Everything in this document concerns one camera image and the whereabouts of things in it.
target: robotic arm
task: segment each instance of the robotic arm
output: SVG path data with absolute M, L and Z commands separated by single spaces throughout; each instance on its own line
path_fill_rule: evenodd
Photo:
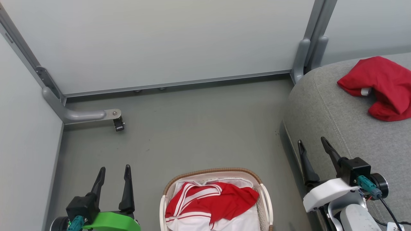
M 306 212 L 319 211 L 327 231 L 380 231 L 365 201 L 386 198 L 386 180 L 378 173 L 371 174 L 371 166 L 363 159 L 341 157 L 325 137 L 321 137 L 321 142 L 337 172 L 335 179 L 320 181 L 307 158 L 304 144 L 298 141 L 307 188 L 307 195 L 303 199 Z
M 130 165 L 124 172 L 124 191 L 119 211 L 101 212 L 100 192 L 104 184 L 106 168 L 102 167 L 91 192 L 85 196 L 75 196 L 66 208 L 67 217 L 58 217 L 51 224 L 50 231 L 141 231 L 134 219 L 133 182 Z

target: crumpled red cloth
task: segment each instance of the crumpled red cloth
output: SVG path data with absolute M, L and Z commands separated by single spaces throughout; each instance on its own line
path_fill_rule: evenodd
M 362 88 L 372 88 L 377 97 L 368 112 L 383 121 L 411 117 L 411 71 L 377 56 L 358 61 L 337 84 L 352 96 L 362 96 Z

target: sofa cushion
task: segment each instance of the sofa cushion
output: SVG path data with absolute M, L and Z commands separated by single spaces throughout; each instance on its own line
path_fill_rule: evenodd
M 411 69 L 411 53 L 384 57 Z M 388 181 L 386 202 L 397 220 L 411 222 L 411 119 L 379 121 L 367 112 L 375 97 L 353 97 L 337 85 L 357 62 L 358 59 L 338 62 L 304 75 L 289 96 L 284 117 L 287 133 L 295 151 L 297 141 L 303 141 L 321 180 L 336 175 L 321 136 L 341 156 L 360 157 L 368 162 L 372 173 L 380 173 Z M 369 201 L 367 206 L 380 221 L 393 221 L 380 201 Z

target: metal bar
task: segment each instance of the metal bar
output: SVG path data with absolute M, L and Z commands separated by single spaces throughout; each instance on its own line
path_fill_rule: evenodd
M 31 66 L 31 68 L 36 70 L 36 73 L 38 73 L 38 70 L 37 70 L 38 67 L 44 69 L 43 67 L 40 66 L 40 63 L 37 60 L 36 56 L 33 54 L 30 47 L 25 42 L 23 36 L 18 31 L 18 29 L 14 25 L 12 19 L 9 17 L 9 15 L 5 11 L 5 9 L 1 5 L 1 3 L 0 3 L 0 24 L 3 26 L 4 30 L 6 31 L 5 36 L 11 42 L 10 45 L 12 47 L 13 47 L 13 44 L 16 45 L 17 49 L 23 55 L 24 59 L 26 59 L 26 62 L 28 62 L 28 64 Z M 25 63 L 25 61 L 23 60 L 23 58 L 21 56 L 19 56 L 19 58 L 22 60 L 23 63 Z M 39 85 L 42 88 L 44 86 L 49 86 L 49 87 L 53 88 L 53 92 L 57 96 L 57 98 L 59 98 L 61 101 L 63 101 L 64 96 L 61 93 L 60 89 L 54 83 L 54 81 L 51 79 L 51 76 L 49 75 L 49 73 L 47 73 L 47 76 L 48 77 L 42 77 L 42 76 L 39 76 L 39 78 L 36 78 L 36 76 L 34 76 L 34 77 L 37 80 L 37 82 L 39 82 L 38 81 L 39 79 L 43 82 L 43 84 L 39 83 Z
M 309 39 L 303 39 L 298 45 L 297 54 L 294 58 L 293 69 L 291 70 L 291 79 L 296 84 L 304 75 L 304 62 L 307 57 L 308 48 L 310 45 Z
M 321 61 L 323 60 L 324 52 L 326 51 L 328 43 L 328 37 L 322 36 L 318 39 L 316 48 L 313 50 L 311 59 L 307 64 L 306 71 L 309 72 L 315 68 L 321 66 Z
M 304 39 L 310 39 L 314 32 L 315 25 L 317 24 L 318 17 L 320 16 L 321 9 L 323 8 L 324 0 L 315 0 L 312 7 L 311 15 L 308 19 L 307 28 L 305 29 Z
M 314 49 L 316 49 L 316 45 L 318 39 L 324 36 L 324 33 L 327 29 L 328 23 L 330 22 L 330 18 L 332 12 L 334 11 L 335 5 L 337 0 L 325 0 L 323 7 L 321 8 L 320 15 L 318 16 L 317 24 L 315 25 L 314 31 L 311 36 L 311 44 L 308 49 L 307 58 L 305 60 L 305 66 L 308 65 L 310 59 L 312 58 L 312 54 Z
M 22 63 L 26 66 L 28 71 L 33 75 L 34 79 L 37 81 L 37 83 L 40 85 L 41 88 L 43 88 L 45 85 L 43 81 L 40 79 L 40 77 L 36 74 L 36 71 L 31 67 L 29 61 L 24 57 L 23 53 L 20 51 L 20 49 L 17 47 L 15 43 L 11 43 L 10 40 L 7 38 L 7 31 L 4 29 L 2 25 L 0 25 L 0 33 L 3 35 L 3 37 L 8 41 L 9 45 L 13 49 L 13 51 L 17 54 L 17 56 L 20 58 Z
M 49 213 L 49 209 L 50 209 L 51 193 L 53 191 L 55 172 L 56 172 L 57 163 L 58 163 L 58 156 L 60 154 L 61 140 L 63 138 L 63 131 L 64 131 L 64 123 L 62 122 L 61 123 L 61 129 L 60 129 L 60 136 L 59 136 L 59 139 L 58 139 L 56 157 L 55 157 L 55 160 L 54 160 L 53 174 L 52 174 L 51 181 L 50 181 L 50 188 L 48 190 L 48 199 L 47 199 L 47 204 L 46 204 L 46 212 L 44 214 L 43 226 L 42 226 L 41 230 L 50 230 L 49 227 L 46 227 L 46 224 L 47 224 L 47 217 L 48 217 L 48 213 Z
M 79 92 L 79 93 L 64 94 L 64 97 L 69 98 L 69 97 L 79 97 L 79 96 L 88 96 L 88 95 L 100 95 L 100 94 L 115 93 L 115 92 L 124 92 L 124 91 L 144 90 L 144 89 L 152 89 L 152 88 L 166 88 L 166 87 L 174 87 L 174 86 L 189 85 L 189 84 L 211 83 L 211 82 L 234 80 L 234 79 L 255 78 L 255 77 L 269 76 L 269 75 L 275 75 L 275 74 L 287 74 L 287 73 L 290 73 L 290 72 L 291 72 L 291 70 L 283 70 L 283 71 L 276 71 L 276 72 L 264 72 L 264 73 L 257 73 L 257 74 L 245 74 L 245 75 L 237 75 L 237 76 L 228 76 L 228 77 L 212 78 L 212 79 L 200 79 L 200 80 L 183 81 L 183 82 L 175 82 L 175 83 L 163 83 L 163 84 L 155 84 L 155 85 L 145 85 L 145 86 L 139 86 L 139 87 L 129 87 L 129 88 L 116 88 L 116 89 L 107 89 L 107 90 L 97 90 L 97 91 L 89 91 L 89 92 Z
M 121 117 L 120 109 L 98 111 L 73 111 L 67 109 L 48 87 L 43 88 L 42 94 L 43 98 L 65 125 L 98 120 L 115 120 Z
M 37 58 L 34 56 L 33 52 L 28 47 L 27 43 L 24 41 L 23 36 L 21 36 L 20 32 L 14 25 L 13 21 L 5 11 L 4 7 L 0 3 L 0 23 L 3 25 L 11 39 L 16 43 L 17 47 L 21 50 L 24 57 L 26 57 L 27 61 L 30 65 L 34 68 L 40 65 Z

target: white basket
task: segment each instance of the white basket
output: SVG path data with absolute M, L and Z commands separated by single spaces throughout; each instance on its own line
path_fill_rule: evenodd
M 272 231 L 272 205 L 270 195 L 266 187 L 263 185 L 260 178 L 248 169 L 241 168 L 223 168 L 223 169 L 208 169 L 192 173 L 183 174 L 172 179 L 166 186 L 160 202 L 160 228 L 161 231 L 170 231 L 165 219 L 166 208 L 171 198 L 173 197 L 175 186 L 181 180 L 193 180 L 203 183 L 208 180 L 216 180 L 223 178 L 242 178 L 250 181 L 253 184 L 253 189 L 256 190 L 260 197 L 257 201 L 258 217 L 261 231 Z

